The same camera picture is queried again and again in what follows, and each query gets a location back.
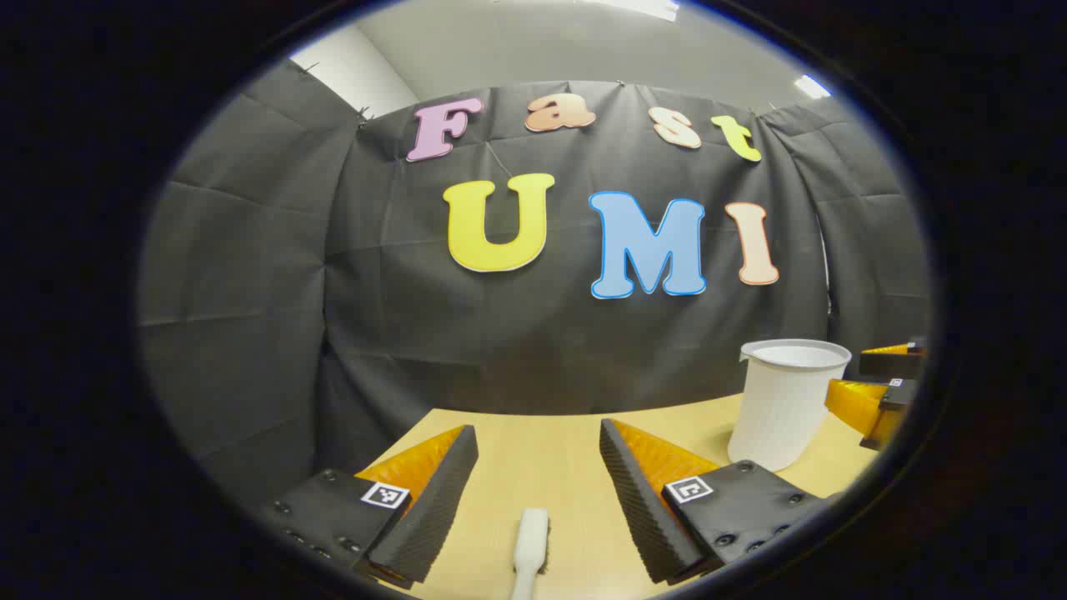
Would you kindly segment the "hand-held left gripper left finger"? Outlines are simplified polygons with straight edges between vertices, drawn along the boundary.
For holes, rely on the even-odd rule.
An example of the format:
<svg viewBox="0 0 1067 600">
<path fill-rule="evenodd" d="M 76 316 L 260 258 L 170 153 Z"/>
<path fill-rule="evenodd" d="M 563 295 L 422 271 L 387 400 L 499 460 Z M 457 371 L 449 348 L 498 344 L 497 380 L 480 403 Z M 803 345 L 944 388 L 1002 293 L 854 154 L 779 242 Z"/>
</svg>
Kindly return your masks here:
<svg viewBox="0 0 1067 600">
<path fill-rule="evenodd" d="M 325 468 L 260 508 L 275 542 L 346 583 L 423 583 L 443 549 L 479 457 L 453 427 L 359 473 Z"/>
</svg>

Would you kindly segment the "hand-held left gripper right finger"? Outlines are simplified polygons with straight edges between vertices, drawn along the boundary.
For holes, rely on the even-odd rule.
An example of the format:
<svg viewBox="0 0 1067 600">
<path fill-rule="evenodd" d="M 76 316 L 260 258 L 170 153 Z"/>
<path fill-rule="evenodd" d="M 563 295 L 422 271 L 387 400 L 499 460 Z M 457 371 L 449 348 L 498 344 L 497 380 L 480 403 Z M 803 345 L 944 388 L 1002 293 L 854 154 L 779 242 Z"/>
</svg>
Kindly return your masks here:
<svg viewBox="0 0 1067 600">
<path fill-rule="evenodd" d="M 599 422 L 599 453 L 655 583 L 739 560 L 832 502 L 754 461 L 719 465 L 620 419 Z"/>
</svg>

